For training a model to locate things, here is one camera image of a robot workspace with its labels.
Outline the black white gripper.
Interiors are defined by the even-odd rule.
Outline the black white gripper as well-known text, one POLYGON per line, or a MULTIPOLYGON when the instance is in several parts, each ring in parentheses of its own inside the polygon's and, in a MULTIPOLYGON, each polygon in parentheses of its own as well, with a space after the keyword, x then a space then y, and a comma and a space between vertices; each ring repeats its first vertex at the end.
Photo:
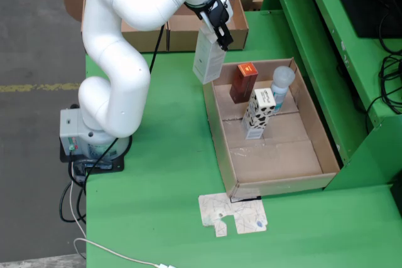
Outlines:
POLYGON ((203 22, 211 33, 217 36, 217 42, 224 51, 233 42, 227 23, 231 20, 233 10, 229 0, 216 0, 215 3, 200 13, 203 22))

